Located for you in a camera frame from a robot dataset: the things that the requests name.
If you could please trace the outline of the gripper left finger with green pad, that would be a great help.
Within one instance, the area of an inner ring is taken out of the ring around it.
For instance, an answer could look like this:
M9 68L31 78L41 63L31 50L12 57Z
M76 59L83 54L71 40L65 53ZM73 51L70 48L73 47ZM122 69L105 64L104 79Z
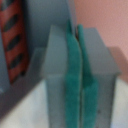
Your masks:
M43 73L50 128L80 127L81 53L69 24L52 26Z

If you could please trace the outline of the gripper right finger with green pad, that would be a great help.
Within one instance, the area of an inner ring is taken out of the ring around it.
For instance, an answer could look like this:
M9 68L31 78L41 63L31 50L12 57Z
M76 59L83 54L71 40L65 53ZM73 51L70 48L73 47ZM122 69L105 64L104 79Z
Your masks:
M110 128L120 71L96 28L78 26L83 56L81 128Z

